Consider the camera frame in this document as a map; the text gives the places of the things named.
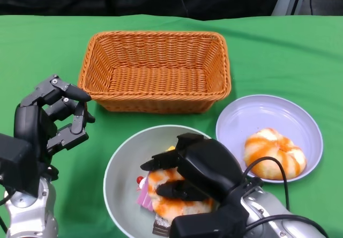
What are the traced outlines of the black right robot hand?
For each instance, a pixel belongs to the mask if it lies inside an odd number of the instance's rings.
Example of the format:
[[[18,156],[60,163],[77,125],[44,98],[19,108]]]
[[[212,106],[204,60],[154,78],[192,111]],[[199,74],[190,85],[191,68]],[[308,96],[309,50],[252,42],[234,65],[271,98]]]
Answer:
[[[184,133],[177,139],[175,149],[156,154],[141,165],[142,170],[149,172],[175,168],[184,178],[159,185],[157,194],[183,201],[212,198],[220,206],[242,209],[240,198],[231,196],[243,178],[240,164],[231,152],[219,141],[195,133]]]

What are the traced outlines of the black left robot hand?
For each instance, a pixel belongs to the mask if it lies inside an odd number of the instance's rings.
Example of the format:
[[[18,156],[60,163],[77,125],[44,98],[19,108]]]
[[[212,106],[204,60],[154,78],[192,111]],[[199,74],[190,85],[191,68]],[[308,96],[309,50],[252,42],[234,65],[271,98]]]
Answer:
[[[89,101],[81,88],[52,75],[17,106],[14,137],[29,142],[36,160],[47,165],[57,152],[88,140],[86,125],[95,122]]]

